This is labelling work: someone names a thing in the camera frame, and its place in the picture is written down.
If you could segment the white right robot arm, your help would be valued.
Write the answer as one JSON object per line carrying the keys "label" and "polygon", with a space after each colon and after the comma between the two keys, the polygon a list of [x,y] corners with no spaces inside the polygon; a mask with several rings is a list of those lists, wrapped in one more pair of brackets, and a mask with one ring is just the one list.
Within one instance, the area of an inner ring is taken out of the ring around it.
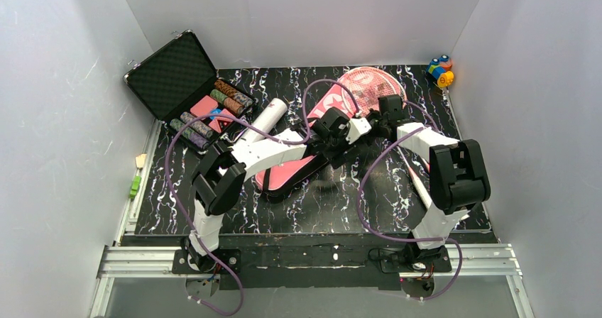
{"label": "white right robot arm", "polygon": [[379,97],[368,118],[393,147],[410,150],[429,165],[428,208],[404,247],[410,263],[441,255],[452,229],[474,207],[489,199],[491,186],[477,141],[460,141],[435,128],[409,120],[400,95]]}

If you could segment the pink badminton racket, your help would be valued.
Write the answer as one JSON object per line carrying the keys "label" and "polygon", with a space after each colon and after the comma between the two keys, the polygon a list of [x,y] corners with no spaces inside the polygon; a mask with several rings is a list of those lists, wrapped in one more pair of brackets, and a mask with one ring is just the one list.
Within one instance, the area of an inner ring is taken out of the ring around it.
{"label": "pink badminton racket", "polygon": [[[404,99],[407,100],[407,94],[406,94],[404,85],[402,85],[399,81],[397,81],[396,83],[400,88],[401,95],[403,96]],[[429,209],[432,204],[432,199],[427,191],[427,188],[425,187],[424,182],[420,178],[419,173],[416,172],[416,170],[414,168],[417,165],[415,165],[415,163],[409,162],[404,154],[402,154],[402,159],[403,159],[406,167],[408,168],[412,185],[415,188],[415,191],[416,191],[418,197],[420,198],[424,208]],[[466,220],[468,218],[469,218],[469,214],[465,214],[464,216],[461,217],[461,220]]]}
{"label": "pink badminton racket", "polygon": [[[338,79],[338,82],[344,84],[353,93],[362,116],[366,116],[369,109],[378,109],[379,97],[396,94],[401,96],[404,101],[407,101],[405,89],[399,81],[387,72],[375,67],[356,67],[342,75]],[[415,172],[412,164],[408,162],[405,155],[401,153],[401,156],[418,196],[425,208],[429,209],[432,199],[423,181]]]}

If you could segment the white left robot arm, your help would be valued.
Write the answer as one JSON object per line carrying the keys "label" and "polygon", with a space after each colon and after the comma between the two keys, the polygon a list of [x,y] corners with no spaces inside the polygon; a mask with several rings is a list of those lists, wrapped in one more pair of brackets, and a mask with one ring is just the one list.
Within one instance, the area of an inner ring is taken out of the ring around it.
{"label": "white left robot arm", "polygon": [[322,156],[334,167],[371,131],[368,119],[330,108],[309,124],[295,124],[274,137],[228,146],[213,144],[192,177],[195,215],[190,250],[201,257],[219,247],[224,214],[239,200],[243,184],[256,174],[308,156]]}

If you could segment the pink racket cover bag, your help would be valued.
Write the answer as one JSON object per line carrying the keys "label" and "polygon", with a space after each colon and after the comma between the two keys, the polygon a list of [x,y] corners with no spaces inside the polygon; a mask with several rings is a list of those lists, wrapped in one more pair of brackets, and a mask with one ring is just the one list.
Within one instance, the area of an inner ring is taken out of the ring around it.
{"label": "pink racket cover bag", "polygon": [[[318,84],[320,82],[327,82],[327,83],[338,85],[344,92],[346,92],[351,97],[351,100],[354,104],[354,108],[352,109],[351,116],[354,116],[354,114],[359,111],[359,106],[357,104],[357,101],[354,98],[353,93],[347,86],[345,86],[340,81],[337,81],[334,79],[318,79],[318,80],[315,80],[315,81],[311,82],[310,84],[308,84],[308,86],[305,88],[305,90],[302,93],[302,97],[301,97],[302,122],[301,122],[301,127],[295,129],[295,132],[299,133],[301,135],[301,138],[299,138],[297,140],[287,141],[284,138],[277,138],[276,136],[270,135],[269,131],[264,131],[261,128],[259,128],[259,126],[256,126],[255,124],[252,124],[248,128],[252,131],[255,131],[257,134],[263,136],[264,138],[275,141],[276,143],[283,143],[283,144],[287,144],[287,145],[307,145],[307,142],[311,139],[310,120],[307,117],[307,110],[306,110],[307,93],[313,86],[315,86],[316,84]],[[279,191],[279,192],[272,192],[271,190],[269,190],[269,180],[270,180],[269,176],[271,176],[271,174],[273,173],[271,171],[272,169],[273,169],[273,167],[269,167],[268,170],[265,171],[265,173],[264,173],[263,183],[262,183],[262,188],[261,188],[262,193],[265,194],[268,198],[270,198],[270,197],[276,198],[276,197],[285,196],[286,194],[288,194],[291,191],[291,189],[285,188],[284,190]]]}

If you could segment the white shuttlecock tube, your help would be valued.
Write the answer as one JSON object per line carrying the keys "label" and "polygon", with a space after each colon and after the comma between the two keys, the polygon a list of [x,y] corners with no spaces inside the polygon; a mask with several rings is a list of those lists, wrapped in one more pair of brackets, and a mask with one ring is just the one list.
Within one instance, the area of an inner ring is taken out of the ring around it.
{"label": "white shuttlecock tube", "polygon": [[[274,98],[264,108],[264,110],[258,115],[258,117],[251,124],[253,127],[261,130],[265,133],[275,127],[277,122],[284,116],[288,110],[286,103],[278,98]],[[237,140],[237,143],[255,143],[263,140],[265,137],[251,129],[246,129],[241,137]]]}

